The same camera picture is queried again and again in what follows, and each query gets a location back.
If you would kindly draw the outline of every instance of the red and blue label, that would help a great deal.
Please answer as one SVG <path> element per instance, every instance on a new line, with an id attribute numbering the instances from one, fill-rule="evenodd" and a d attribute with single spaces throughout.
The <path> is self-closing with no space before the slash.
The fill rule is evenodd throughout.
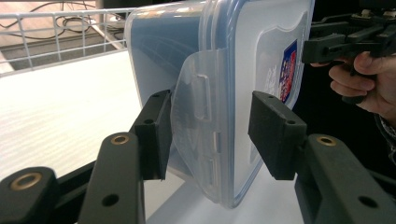
<path id="1" fill-rule="evenodd" d="M 297 60 L 297 40 L 294 41 L 283 53 L 283 62 L 280 69 L 279 91 L 280 100 L 285 103 L 291 92 L 294 71 Z"/>

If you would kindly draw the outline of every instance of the white wire grid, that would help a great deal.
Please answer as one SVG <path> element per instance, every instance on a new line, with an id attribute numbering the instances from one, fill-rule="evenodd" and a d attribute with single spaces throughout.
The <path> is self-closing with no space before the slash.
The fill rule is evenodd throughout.
<path id="1" fill-rule="evenodd" d="M 10 66 L 11 63 L 21 63 L 22 61 L 28 62 L 29 70 L 35 70 L 34 59 L 51 57 L 57 63 L 64 61 L 63 53 L 71 51 L 82 51 L 82 57 L 91 56 L 87 54 L 89 49 L 103 48 L 102 53 L 108 52 L 108 47 L 111 46 L 112 50 L 126 49 L 126 41 L 121 37 L 116 38 L 114 32 L 123 33 L 124 19 L 121 19 L 119 15 L 123 15 L 124 18 L 133 11 L 133 8 L 114 8 L 114 9 L 96 9 L 96 10 L 79 10 L 79 11 L 59 11 L 59 12 L 30 12 L 30 13 L 8 13 L 0 14 L 1 21 L 14 21 L 15 27 L 13 29 L 0 29 L 0 75 L 3 76 L 7 73 L 12 73 L 14 69 Z M 72 22 L 66 22 L 62 25 L 59 24 L 60 18 L 68 19 L 74 18 Z M 23 20 L 36 20 L 38 22 L 47 20 L 49 22 L 48 27 L 30 28 L 23 23 Z M 91 28 L 103 37 L 103 41 L 100 43 L 89 44 L 87 43 L 87 37 Z M 68 34 L 73 35 L 74 38 L 81 40 L 78 47 L 74 48 L 62 48 L 61 41 L 64 37 L 65 31 L 69 31 Z M 45 38 L 32 38 L 32 35 L 50 33 L 51 37 Z M 7 47 L 7 38 L 20 38 L 21 39 L 21 50 L 24 53 L 18 58 L 7 59 L 2 55 L 1 51 Z M 47 40 L 55 45 L 55 50 L 51 52 L 43 52 L 34 54 L 31 51 L 32 43 L 37 43 L 40 40 Z"/>

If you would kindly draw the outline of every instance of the metal wire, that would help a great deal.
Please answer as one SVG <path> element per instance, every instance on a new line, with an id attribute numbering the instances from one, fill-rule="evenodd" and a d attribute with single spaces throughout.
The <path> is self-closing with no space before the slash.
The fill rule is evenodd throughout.
<path id="1" fill-rule="evenodd" d="M 124 38 L 119 39 L 115 37 L 115 33 L 123 32 L 123 25 L 125 20 L 119 20 L 119 14 L 128 16 L 133 8 L 114 8 L 114 9 L 96 9 L 96 10 L 78 10 L 78 11 L 59 11 L 59 12 L 30 12 L 30 13 L 6 13 L 0 14 L 0 23 L 4 20 L 15 21 L 15 26 L 0 28 L 0 38 L 9 38 L 6 36 L 13 36 L 13 38 L 21 39 L 21 48 L 25 55 L 19 58 L 0 57 L 0 68 L 2 64 L 10 65 L 11 63 L 20 63 L 27 61 L 30 70 L 35 70 L 33 59 L 54 56 L 57 58 L 57 63 L 62 62 L 63 53 L 82 50 L 82 57 L 87 57 L 88 49 L 103 47 L 103 53 L 108 51 L 111 46 L 113 50 L 126 49 L 126 41 Z M 51 20 L 51 27 L 28 28 L 24 25 L 24 21 L 30 19 Z M 87 43 L 88 34 L 95 31 L 103 38 L 103 42 L 99 44 Z M 37 36 L 43 32 L 53 33 L 52 36 Z M 81 39 L 81 46 L 75 48 L 65 49 L 61 45 L 64 36 L 73 36 L 75 39 Z M 31 50 L 32 43 L 40 41 L 54 41 L 56 50 L 53 52 L 43 52 L 40 54 L 33 54 Z M 2 49 L 7 49 L 7 41 L 0 43 L 0 56 Z"/>

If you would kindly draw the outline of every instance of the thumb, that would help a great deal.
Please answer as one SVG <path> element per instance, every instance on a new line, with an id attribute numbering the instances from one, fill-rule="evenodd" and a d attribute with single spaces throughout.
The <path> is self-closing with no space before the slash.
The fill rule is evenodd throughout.
<path id="1" fill-rule="evenodd" d="M 396 73 L 396 56 L 373 58 L 370 52 L 363 52 L 356 56 L 354 66 L 356 71 L 364 75 Z"/>

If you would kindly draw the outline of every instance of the sticker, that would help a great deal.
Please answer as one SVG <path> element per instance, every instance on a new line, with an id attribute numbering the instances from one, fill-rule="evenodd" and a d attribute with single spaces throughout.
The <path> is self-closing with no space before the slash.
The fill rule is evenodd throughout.
<path id="1" fill-rule="evenodd" d="M 294 41 L 283 53 L 283 62 L 280 69 L 279 91 L 280 100 L 285 103 L 291 92 L 297 58 L 297 40 Z"/>

